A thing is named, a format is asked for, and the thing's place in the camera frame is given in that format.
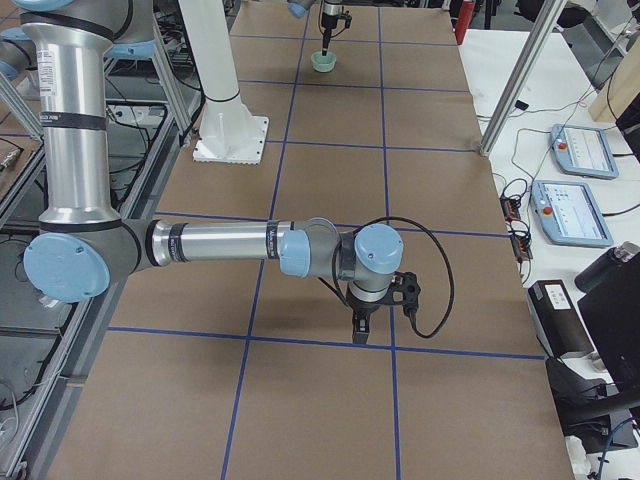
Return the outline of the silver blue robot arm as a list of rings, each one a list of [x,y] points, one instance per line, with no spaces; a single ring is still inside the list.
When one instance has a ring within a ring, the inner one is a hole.
[[[297,19],[309,13],[315,4],[313,0],[288,0],[287,8]],[[321,1],[319,6],[318,27],[322,36],[321,55],[327,57],[331,39],[351,27],[352,16],[340,0]]]
[[[399,266],[403,242],[376,222],[341,233],[328,220],[170,224],[127,220],[111,202],[104,59],[155,39],[149,1],[24,1],[21,26],[35,45],[48,179],[39,235],[23,257],[31,284],[77,303],[131,274],[173,262],[269,259],[281,271],[347,285],[352,340],[363,344],[371,314],[412,292]]]

